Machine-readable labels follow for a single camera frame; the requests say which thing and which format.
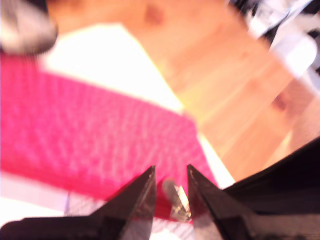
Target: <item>wooden floor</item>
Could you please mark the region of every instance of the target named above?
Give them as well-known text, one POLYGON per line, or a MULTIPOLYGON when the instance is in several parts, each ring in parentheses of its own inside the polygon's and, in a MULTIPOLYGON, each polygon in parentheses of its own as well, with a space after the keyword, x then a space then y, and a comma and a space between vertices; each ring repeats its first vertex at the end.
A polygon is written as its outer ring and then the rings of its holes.
POLYGON ((320 101, 224 0, 48 0, 48 7, 61 34, 123 23, 236 180, 320 135, 320 101))

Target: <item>blurry object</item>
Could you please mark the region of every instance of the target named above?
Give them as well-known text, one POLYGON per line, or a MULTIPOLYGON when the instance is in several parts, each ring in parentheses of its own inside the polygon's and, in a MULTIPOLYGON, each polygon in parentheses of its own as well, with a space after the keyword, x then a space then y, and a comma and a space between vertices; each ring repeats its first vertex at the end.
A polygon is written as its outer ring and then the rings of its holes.
POLYGON ((320 75, 320 26, 319 28, 312 29, 308 32, 308 35, 311 36, 317 45, 316 57, 311 65, 316 73, 320 75))
POLYGON ((1 1, 1 49, 6 54, 39 54, 56 42, 58 29, 45 0, 1 1))
POLYGON ((197 240, 320 237, 320 138, 269 168, 220 190, 188 165, 197 240))
POLYGON ((312 0, 232 0, 242 12, 249 33, 273 42, 280 25, 294 19, 312 0))
POLYGON ((2 240, 148 240, 156 206, 156 168, 151 166, 122 193, 88 216, 38 217, 9 222, 2 240))
POLYGON ((288 34, 272 50, 296 78, 304 74, 317 55, 315 41, 304 32, 288 34))
POLYGON ((162 191, 172 204, 170 216, 180 222, 187 222, 191 219, 189 201, 182 186, 167 178, 162 183, 162 191))

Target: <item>small metal part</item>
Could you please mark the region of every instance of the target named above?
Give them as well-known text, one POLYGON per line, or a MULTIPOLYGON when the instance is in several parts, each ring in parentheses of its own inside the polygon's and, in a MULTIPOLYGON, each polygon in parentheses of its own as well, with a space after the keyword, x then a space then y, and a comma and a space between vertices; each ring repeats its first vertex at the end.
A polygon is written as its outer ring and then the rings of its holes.
POLYGON ((177 186, 173 179, 167 178, 162 184, 162 191, 172 204, 170 216, 180 222, 191 220, 189 200, 182 186, 177 186))

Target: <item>wooden table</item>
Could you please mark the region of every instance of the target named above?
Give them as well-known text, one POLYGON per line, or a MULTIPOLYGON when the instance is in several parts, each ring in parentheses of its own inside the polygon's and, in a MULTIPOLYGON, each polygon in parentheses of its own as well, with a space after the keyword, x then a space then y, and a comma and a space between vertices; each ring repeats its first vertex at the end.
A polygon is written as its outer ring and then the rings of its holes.
POLYGON ((61 34, 123 23, 235 180, 320 135, 320 101, 224 0, 49 0, 48 7, 61 34))

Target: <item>black plastic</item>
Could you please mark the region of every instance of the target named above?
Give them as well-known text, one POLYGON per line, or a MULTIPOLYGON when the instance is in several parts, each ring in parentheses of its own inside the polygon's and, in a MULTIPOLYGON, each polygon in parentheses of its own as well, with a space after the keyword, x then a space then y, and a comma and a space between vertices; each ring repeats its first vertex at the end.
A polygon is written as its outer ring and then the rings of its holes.
POLYGON ((43 11, 46 15, 49 14, 46 0, 26 0, 26 2, 33 4, 41 11, 43 11))
POLYGON ((316 39, 320 35, 320 28, 319 29, 315 28, 315 29, 310 30, 308 32, 308 35, 310 37, 312 37, 313 39, 316 39))
POLYGON ((148 240, 156 206, 156 167, 88 216, 25 218, 5 224, 1 240, 148 240))
POLYGON ((197 240, 319 239, 319 169, 320 138, 225 190, 188 165, 197 240))
POLYGON ((319 11, 320 11, 320 1, 313 0, 302 10, 302 13, 315 15, 319 11))

